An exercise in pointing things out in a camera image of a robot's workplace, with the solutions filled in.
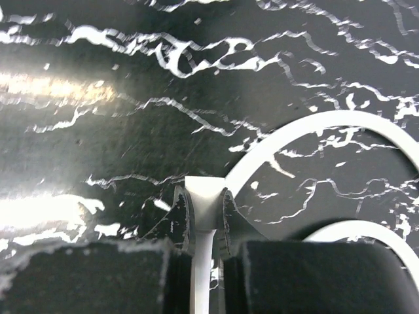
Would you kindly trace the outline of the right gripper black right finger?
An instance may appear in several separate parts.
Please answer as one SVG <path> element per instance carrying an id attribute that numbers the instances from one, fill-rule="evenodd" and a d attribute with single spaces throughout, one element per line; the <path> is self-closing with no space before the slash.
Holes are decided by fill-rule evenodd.
<path id="1" fill-rule="evenodd" d="M 227 313 L 417 313 L 418 256 L 364 220 L 273 241 L 223 190 L 217 217 Z"/>

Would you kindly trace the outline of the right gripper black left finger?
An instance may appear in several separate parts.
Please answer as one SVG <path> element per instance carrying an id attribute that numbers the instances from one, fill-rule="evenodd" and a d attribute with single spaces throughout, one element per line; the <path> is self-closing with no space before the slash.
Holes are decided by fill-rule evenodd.
<path id="1" fill-rule="evenodd" d="M 2 313 L 188 313 L 195 248 L 190 194 L 139 239 L 33 245 L 1 263 Z"/>

